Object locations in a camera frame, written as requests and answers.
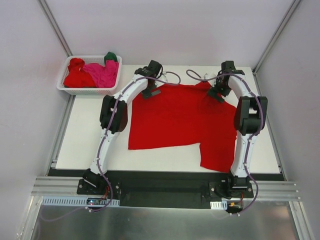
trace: white table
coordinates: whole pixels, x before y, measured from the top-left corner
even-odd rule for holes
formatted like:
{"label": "white table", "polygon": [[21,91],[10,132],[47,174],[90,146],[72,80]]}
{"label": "white table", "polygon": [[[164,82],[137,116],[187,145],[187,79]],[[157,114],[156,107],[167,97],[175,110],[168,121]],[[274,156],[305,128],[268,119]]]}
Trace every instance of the white table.
{"label": "white table", "polygon": [[[133,77],[139,65],[123,65],[119,91]],[[181,83],[195,85],[198,81],[186,75],[193,69],[201,76],[205,73],[216,74],[220,66],[164,66],[164,71],[172,71],[181,76]],[[258,92],[250,67],[238,67],[245,72],[246,81],[252,91]],[[177,78],[167,75],[169,82]],[[101,127],[99,122],[103,96],[77,95],[63,138],[56,169],[85,170],[89,168],[100,143]],[[237,106],[238,99],[231,91],[226,101]],[[164,147],[147,150],[128,150],[132,106],[128,106],[128,124],[119,135],[115,148],[109,156],[108,169],[118,171],[161,171],[161,172],[215,172],[200,166],[199,143],[187,146]],[[278,174],[279,168],[267,126],[258,136],[250,166],[252,173]]]}

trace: pink cloth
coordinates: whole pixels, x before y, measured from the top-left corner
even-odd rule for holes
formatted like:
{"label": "pink cloth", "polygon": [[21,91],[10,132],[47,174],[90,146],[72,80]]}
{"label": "pink cloth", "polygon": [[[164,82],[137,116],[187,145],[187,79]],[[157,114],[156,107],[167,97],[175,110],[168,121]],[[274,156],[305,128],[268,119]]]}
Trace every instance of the pink cloth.
{"label": "pink cloth", "polygon": [[116,84],[119,63],[107,60],[105,67],[98,63],[89,63],[83,66],[83,70],[89,73],[97,88],[112,88]]}

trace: metal sheet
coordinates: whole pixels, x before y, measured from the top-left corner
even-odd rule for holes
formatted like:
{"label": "metal sheet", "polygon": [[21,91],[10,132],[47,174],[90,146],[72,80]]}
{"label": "metal sheet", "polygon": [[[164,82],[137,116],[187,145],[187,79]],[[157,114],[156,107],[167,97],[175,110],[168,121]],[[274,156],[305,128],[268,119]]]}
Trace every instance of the metal sheet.
{"label": "metal sheet", "polygon": [[[52,219],[74,207],[45,206]],[[79,210],[55,222],[37,220],[34,240],[294,240],[288,203],[257,202],[240,217],[223,210],[110,207]]]}

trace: red t-shirt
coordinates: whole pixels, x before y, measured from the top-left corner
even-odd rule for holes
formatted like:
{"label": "red t-shirt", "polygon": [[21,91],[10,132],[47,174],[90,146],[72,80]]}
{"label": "red t-shirt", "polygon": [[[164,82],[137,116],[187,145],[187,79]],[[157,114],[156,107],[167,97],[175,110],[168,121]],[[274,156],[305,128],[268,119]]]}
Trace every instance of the red t-shirt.
{"label": "red t-shirt", "polygon": [[201,166],[227,173],[235,155],[236,108],[208,96],[209,88],[208,82],[162,85],[148,99],[139,94],[132,103],[129,150],[200,143]]}

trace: laundry basket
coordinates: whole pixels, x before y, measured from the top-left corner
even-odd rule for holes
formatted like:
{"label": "laundry basket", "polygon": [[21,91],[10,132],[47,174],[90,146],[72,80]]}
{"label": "laundry basket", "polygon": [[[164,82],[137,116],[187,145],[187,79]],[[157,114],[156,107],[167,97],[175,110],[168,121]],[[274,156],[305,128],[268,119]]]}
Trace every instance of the laundry basket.
{"label": "laundry basket", "polygon": [[118,62],[119,62],[119,68],[118,73],[116,75],[115,85],[111,88],[96,88],[96,87],[83,87],[83,88],[71,88],[71,87],[65,87],[64,81],[66,77],[69,75],[69,62],[73,58],[78,58],[84,60],[85,64],[100,64],[102,66],[105,66],[105,60],[103,55],[93,55],[93,56],[70,56],[68,57],[59,73],[58,81],[56,83],[56,88],[59,90],[66,91],[70,95],[113,95],[116,91],[116,87],[118,85],[119,79],[120,79],[120,72],[122,67],[122,58],[120,56],[116,56]]}

